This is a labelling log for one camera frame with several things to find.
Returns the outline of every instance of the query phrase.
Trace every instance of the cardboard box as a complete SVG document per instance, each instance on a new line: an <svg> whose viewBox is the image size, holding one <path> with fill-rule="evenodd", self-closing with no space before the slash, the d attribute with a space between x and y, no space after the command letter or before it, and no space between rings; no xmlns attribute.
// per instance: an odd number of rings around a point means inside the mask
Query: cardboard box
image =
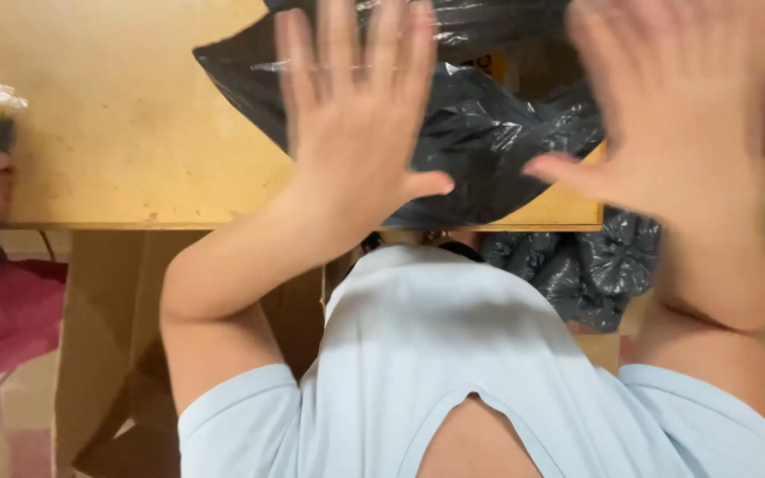
<svg viewBox="0 0 765 478"><path fill-rule="evenodd" d="M179 475L176 412L158 328L170 260L204 232L73 234L55 393L54 476ZM321 272L274 290L264 308L296 376L323 334Z"/></svg>

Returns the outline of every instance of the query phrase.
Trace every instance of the cable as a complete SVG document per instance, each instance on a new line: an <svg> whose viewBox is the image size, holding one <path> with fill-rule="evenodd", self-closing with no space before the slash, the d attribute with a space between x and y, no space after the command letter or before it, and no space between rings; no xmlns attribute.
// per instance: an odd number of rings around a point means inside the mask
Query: cable
<svg viewBox="0 0 765 478"><path fill-rule="evenodd" d="M43 239L43 244L46 245L46 251L49 253L49 258L52 262L58 262L58 259L55 258L55 251L52 250L52 244L49 242L49 238L46 235L46 231L37 230L37 232L40 233L40 237Z"/></svg>

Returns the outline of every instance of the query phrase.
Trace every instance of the red cloth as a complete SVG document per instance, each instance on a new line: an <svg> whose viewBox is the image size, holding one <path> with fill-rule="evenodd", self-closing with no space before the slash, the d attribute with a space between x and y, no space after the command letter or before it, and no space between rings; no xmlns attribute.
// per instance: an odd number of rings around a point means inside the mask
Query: red cloth
<svg viewBox="0 0 765 478"><path fill-rule="evenodd" d="M0 373L58 347L67 265L0 265Z"/></svg>

